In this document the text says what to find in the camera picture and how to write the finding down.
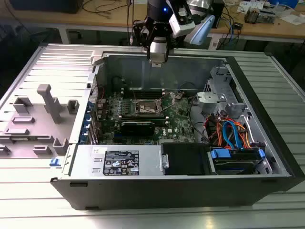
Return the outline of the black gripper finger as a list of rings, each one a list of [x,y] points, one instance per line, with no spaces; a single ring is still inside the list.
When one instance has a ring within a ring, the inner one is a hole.
[[[173,50],[175,48],[177,41],[173,36],[172,29],[170,28],[167,28],[167,30],[165,30],[164,38],[165,38],[165,46],[166,46],[164,62],[167,62],[170,50]]]
[[[150,60],[150,46],[153,42],[153,21],[145,19],[144,21],[135,20],[133,22],[133,32],[137,43],[147,52],[147,59]]]

